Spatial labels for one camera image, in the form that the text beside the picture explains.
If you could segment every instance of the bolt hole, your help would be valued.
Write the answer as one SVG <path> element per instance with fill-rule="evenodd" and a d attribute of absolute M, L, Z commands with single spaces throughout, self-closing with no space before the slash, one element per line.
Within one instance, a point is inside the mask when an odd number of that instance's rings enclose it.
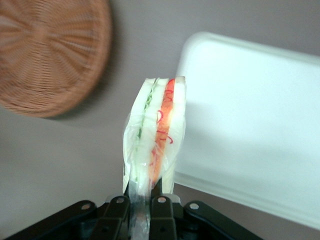
<path fill-rule="evenodd" d="M 81 210 L 87 210 L 90 207 L 91 207 L 91 204 L 90 203 L 86 203 L 86 204 L 82 205 Z"/>
<path fill-rule="evenodd" d="M 158 203 L 163 204 L 163 203 L 165 203 L 166 201 L 167 201 L 167 199 L 166 199 L 165 197 L 163 197 L 163 196 L 161 196 L 161 197 L 158 198 Z"/>
<path fill-rule="evenodd" d="M 125 199 L 124 199 L 123 197 L 119 197 L 119 198 L 116 200 L 116 203 L 117 203 L 117 204 L 122 204 L 124 201 L 125 201 Z"/>
<path fill-rule="evenodd" d="M 103 226 L 101 232 L 107 233 L 109 232 L 109 229 L 110 229 L 109 226 Z"/>
<path fill-rule="evenodd" d="M 191 204 L 189 205 L 189 207 L 190 207 L 192 210 L 198 210 L 198 209 L 199 209 L 199 205 L 196 204 L 196 203 L 191 203 Z"/>

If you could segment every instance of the carrot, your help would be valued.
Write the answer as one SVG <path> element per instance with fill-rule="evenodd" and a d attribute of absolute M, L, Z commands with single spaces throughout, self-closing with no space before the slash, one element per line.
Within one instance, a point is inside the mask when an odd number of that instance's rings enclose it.
<path fill-rule="evenodd" d="M 161 108 L 158 111 L 160 113 L 160 118 L 157 121 L 155 146 L 151 151 L 151 162 L 149 165 L 149 177 L 152 187 L 157 183 L 161 172 L 162 159 L 164 157 L 167 139 L 170 139 L 170 144 L 174 142 L 174 140 L 168 136 L 172 117 L 171 113 L 174 106 L 174 90 L 175 79 L 171 79 L 166 85 Z"/>

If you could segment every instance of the white tray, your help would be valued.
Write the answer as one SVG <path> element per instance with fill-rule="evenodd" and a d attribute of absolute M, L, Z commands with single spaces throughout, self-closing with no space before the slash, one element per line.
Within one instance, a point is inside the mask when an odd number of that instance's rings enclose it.
<path fill-rule="evenodd" d="M 320 58 L 197 33 L 177 183 L 320 229 Z"/>

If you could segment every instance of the wicker tray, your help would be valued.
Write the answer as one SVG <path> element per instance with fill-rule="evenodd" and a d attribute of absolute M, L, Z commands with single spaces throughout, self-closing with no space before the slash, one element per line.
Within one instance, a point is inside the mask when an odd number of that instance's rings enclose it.
<path fill-rule="evenodd" d="M 33 117 L 74 107 L 105 67 L 111 25 L 106 0 L 1 0 L 0 103 Z"/>

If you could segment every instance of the wrapped sandwich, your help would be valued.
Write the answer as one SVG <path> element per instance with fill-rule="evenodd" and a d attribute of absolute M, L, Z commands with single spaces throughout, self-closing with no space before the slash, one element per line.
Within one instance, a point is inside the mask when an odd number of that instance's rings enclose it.
<path fill-rule="evenodd" d="M 149 239 L 150 197 L 162 179 L 162 192 L 172 193 L 176 158 L 185 134 L 186 83 L 147 78 L 131 109 L 123 135 L 123 192 L 131 202 L 132 240 Z"/>

